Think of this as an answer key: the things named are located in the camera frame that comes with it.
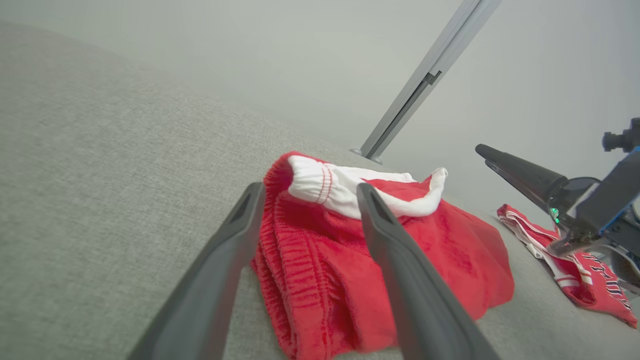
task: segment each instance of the clothing item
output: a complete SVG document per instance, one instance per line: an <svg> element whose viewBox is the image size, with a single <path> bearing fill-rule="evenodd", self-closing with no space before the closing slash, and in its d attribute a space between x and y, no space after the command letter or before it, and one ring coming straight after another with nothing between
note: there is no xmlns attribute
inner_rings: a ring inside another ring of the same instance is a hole
<svg viewBox="0 0 640 360"><path fill-rule="evenodd" d="M547 263L554 273L554 280L574 304L611 314L634 329L637 327L631 304L618 286L618 277L605 263L588 252L577 252L564 258L549 254L546 248L558 239L558 234L530 223L527 217L507 204L498 209L498 217L536 259Z"/></svg>
<svg viewBox="0 0 640 360"><path fill-rule="evenodd" d="M252 267L282 350L330 359L397 345L380 267L364 239L356 187L372 184L473 319L509 301L513 278L492 226L440 200L447 171L409 174L339 167L295 152L264 178L266 203Z"/></svg>

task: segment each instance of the white trim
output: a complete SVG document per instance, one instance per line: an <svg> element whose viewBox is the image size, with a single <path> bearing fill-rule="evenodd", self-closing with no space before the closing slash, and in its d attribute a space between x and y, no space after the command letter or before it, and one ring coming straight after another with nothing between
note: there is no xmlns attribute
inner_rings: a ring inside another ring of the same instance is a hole
<svg viewBox="0 0 640 360"><path fill-rule="evenodd" d="M580 275L580 278L582 279L582 281L586 282L589 285L593 285L593 279L591 278L591 276L587 276L587 275Z"/></svg>
<svg viewBox="0 0 640 360"><path fill-rule="evenodd" d="M289 156L287 161L293 170L293 180L289 186L291 195L305 201L320 203L330 210L355 219L361 219L356 189L358 184L365 182L363 179L416 183L408 174L339 167L306 156ZM401 200L376 190L395 216L425 217L438 208L448 174L445 168L436 169L431 175L428 193L411 201Z"/></svg>
<svg viewBox="0 0 640 360"><path fill-rule="evenodd" d="M543 246L541 243L539 243L537 240L535 240L534 238L532 238L532 237L531 237L531 235L529 235L529 233L527 233L527 231L522 227L522 224L524 223L524 224L525 224L529 229L531 229L531 230L532 230L532 231L534 231L535 233L537 233L537 234L541 234L541 235L543 235L543 236L546 236L547 238L550 238L551 240L557 240L557 238L555 238L555 237L553 237L553 236L551 236L551 235L549 235L549 234L546 234L546 233L543 233L543 232L541 232L541 231L537 230L537 229L536 229L535 227L533 227L533 226L532 226L528 221L526 221L525 219L523 219L523 218L522 218L518 213L515 213L515 212L513 212L513 211L511 211L511 210L507 210L507 211L505 211L505 215L498 215L498 218L502 221L502 223L503 223L503 224L506 224L506 223L505 223L505 221L506 221L506 220L508 220L510 223L515 223L515 224L517 225L517 227L516 227L516 228L517 228L517 229L519 229L518 231L519 231L521 234L523 234L524 236L526 236L526 238L527 238L527 239L529 239L529 241L531 241L531 242L535 243L535 244L536 244L536 246L537 246L539 249L541 249L541 250L542 250L546 255L548 255L548 256L550 256L550 257L552 257L552 258L559 259L559 260L567 260L567 261L571 261L572 263L574 263L574 264L577 266L578 271L579 271L580 273L582 273L582 274L584 274L584 275L587 275L587 276L591 276L591 272L590 272L589 270L586 270L586 269L582 266L582 264L580 263L580 261L578 261L578 260L577 260L575 257L573 257L572 255L569 255L569 256L565 256L565 257L560 258L560 257L558 257L558 256L555 256L555 255L549 254L549 253L547 252L547 248L546 248L546 247L544 247L544 246ZM593 283L593 281L592 281L590 278L589 278L589 280L588 280L587 282L589 282L589 283Z"/></svg>
<svg viewBox="0 0 640 360"><path fill-rule="evenodd" d="M580 283L577 282L576 280L569 280L569 279L560 280L557 283L558 283L558 286L560 286L561 288L565 288L567 286L576 286L576 287L580 286Z"/></svg>
<svg viewBox="0 0 640 360"><path fill-rule="evenodd" d="M571 274L567 274L565 272L563 272L554 262L553 260L553 256L551 256L547 250L545 249L545 247L539 243L537 240L535 240L533 237L531 237L531 235L529 235L529 233L527 233L527 231L522 227L522 223L516 220L512 220L508 217L499 215L498 216L500 218L500 220L502 221L502 223L504 225L506 225L508 228L511 229L511 231L513 231L513 233L515 234L516 238L518 238L520 241L522 241L523 243L525 243L527 250L529 250L529 252L536 258L536 259L543 259L547 265L549 266L549 268L551 269L551 271L554 273L554 278L555 279L564 279L566 277L573 277ZM522 220L522 222L524 222L525 224L528 224L526 221L524 221L523 219L521 219L520 217L518 217L520 220Z"/></svg>

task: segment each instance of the white wall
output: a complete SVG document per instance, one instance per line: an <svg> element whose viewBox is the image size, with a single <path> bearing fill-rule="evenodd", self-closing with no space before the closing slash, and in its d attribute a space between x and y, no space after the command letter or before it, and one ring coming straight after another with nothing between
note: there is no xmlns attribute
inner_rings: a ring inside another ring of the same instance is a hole
<svg viewBox="0 0 640 360"><path fill-rule="evenodd" d="M349 149L461 0L0 0L32 24L146 61Z"/></svg>
<svg viewBox="0 0 640 360"><path fill-rule="evenodd" d="M492 213L508 203L549 225L474 147L603 178L623 157L603 151L603 133L640 117L638 19L637 0L504 0L382 154L385 165L416 178L446 167L450 197Z"/></svg>
<svg viewBox="0 0 640 360"><path fill-rule="evenodd" d="M461 0L0 0L32 24L151 63L345 149L359 147ZM382 158L494 211L528 203L474 152L486 143L603 177L599 145L640 116L640 1L503 0Z"/></svg>

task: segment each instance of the gray couch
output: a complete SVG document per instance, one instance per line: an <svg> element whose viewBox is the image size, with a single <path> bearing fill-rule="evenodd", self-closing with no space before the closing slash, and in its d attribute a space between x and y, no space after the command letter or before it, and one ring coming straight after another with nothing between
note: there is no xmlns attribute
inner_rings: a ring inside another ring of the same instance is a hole
<svg viewBox="0 0 640 360"><path fill-rule="evenodd" d="M125 358L245 186L291 150L384 170L109 52L0 24L0 358ZM577 309L493 214L453 195L509 250L513 300L478 321L503 359L640 359L637 331ZM225 358L283 357L245 268Z"/></svg>

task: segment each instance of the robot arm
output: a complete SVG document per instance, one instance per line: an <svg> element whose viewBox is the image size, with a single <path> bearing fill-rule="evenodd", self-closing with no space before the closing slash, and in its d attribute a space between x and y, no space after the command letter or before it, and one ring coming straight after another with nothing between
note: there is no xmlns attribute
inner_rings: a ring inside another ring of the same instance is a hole
<svg viewBox="0 0 640 360"><path fill-rule="evenodd" d="M534 163L478 145L485 163L548 213L561 239L548 247L556 256L595 249L611 256L618 277L640 292L640 221L632 203L640 194L640 118L622 135L606 133L605 151L622 148L629 155L602 181L567 179Z"/></svg>

